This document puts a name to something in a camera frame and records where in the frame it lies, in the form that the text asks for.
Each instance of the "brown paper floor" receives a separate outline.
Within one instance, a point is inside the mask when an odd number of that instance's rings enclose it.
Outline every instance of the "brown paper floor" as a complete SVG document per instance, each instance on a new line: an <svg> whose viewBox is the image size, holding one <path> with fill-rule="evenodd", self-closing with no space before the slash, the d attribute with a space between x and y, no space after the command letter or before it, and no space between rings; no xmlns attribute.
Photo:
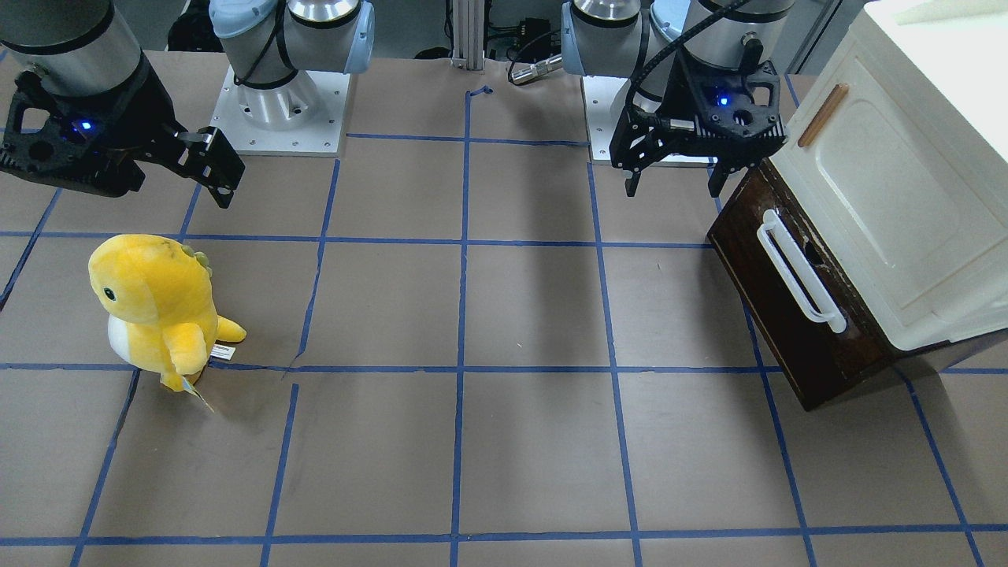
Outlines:
<svg viewBox="0 0 1008 567"><path fill-rule="evenodd" d="M206 124L223 56L151 60ZM0 564L1008 563L1008 350L806 414L703 169L626 198L562 74L357 81L342 159L249 157L228 211L156 167L119 200L0 178ZM216 414L109 348L86 263L131 231L206 251L249 329Z"/></svg>

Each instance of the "stuffed dinosaur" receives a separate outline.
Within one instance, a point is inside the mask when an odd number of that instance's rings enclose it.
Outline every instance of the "stuffed dinosaur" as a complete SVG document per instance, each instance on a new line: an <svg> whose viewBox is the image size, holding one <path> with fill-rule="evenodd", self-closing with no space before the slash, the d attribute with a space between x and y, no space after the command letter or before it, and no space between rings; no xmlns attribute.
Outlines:
<svg viewBox="0 0 1008 567"><path fill-rule="evenodd" d="M193 382L214 342L241 342L245 329L217 315L207 255L161 236L120 234L88 261L91 289L109 312L109 342L123 360L161 374L174 391Z"/></svg>

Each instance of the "white handle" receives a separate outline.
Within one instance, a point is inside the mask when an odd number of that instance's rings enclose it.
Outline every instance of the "white handle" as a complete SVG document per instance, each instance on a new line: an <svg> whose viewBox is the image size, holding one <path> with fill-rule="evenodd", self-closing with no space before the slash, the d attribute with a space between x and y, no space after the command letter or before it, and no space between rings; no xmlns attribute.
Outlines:
<svg viewBox="0 0 1008 567"><path fill-rule="evenodd" d="M777 246L780 247L780 252L784 253L786 260L781 257L777 247L770 241L771 237L777 242ZM791 296L797 302L801 313L814 323L828 323L834 333L843 333L847 329L847 320L844 319L840 308L837 307L836 302L830 297L830 293L826 291L826 287L815 275L815 271L805 259L804 254L801 253L794 238L787 232L787 227L780 221L776 211L769 210L763 213L763 224L756 229L756 238L763 245L766 254L770 256L770 261L773 262L777 273L780 274L784 285L791 292ZM802 291L801 286L804 286L808 292L807 296Z"/></svg>

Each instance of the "dark wooden base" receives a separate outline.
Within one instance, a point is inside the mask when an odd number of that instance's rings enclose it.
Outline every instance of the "dark wooden base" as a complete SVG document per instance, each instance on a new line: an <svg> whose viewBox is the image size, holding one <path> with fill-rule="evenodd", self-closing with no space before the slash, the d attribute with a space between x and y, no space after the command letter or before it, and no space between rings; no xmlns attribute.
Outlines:
<svg viewBox="0 0 1008 567"><path fill-rule="evenodd" d="M843 333L808 321L777 274L756 238L768 209L777 211L844 313ZM769 160L749 171L708 238L805 410L872 377L933 374L1008 339L1006 329L913 351L894 347Z"/></svg>

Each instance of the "white mounting plate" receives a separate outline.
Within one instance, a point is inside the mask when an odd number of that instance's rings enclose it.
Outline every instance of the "white mounting plate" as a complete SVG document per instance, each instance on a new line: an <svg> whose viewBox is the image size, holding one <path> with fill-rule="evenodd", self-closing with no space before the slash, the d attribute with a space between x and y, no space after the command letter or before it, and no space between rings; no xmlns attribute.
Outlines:
<svg viewBox="0 0 1008 567"><path fill-rule="evenodd" d="M626 82L627 80L621 77L582 77L585 118L588 121L588 136L592 142L594 161L609 162L609 142L616 130L616 118L610 109ZM711 163L712 160L708 157L673 154L651 166L707 167Z"/></svg>
<svg viewBox="0 0 1008 567"><path fill-rule="evenodd" d="M293 130L267 130L245 117L238 104L234 71L229 67L214 107L212 126L220 128L235 151L243 155L339 156L343 142L350 75L307 71L326 107L305 126Z"/></svg>

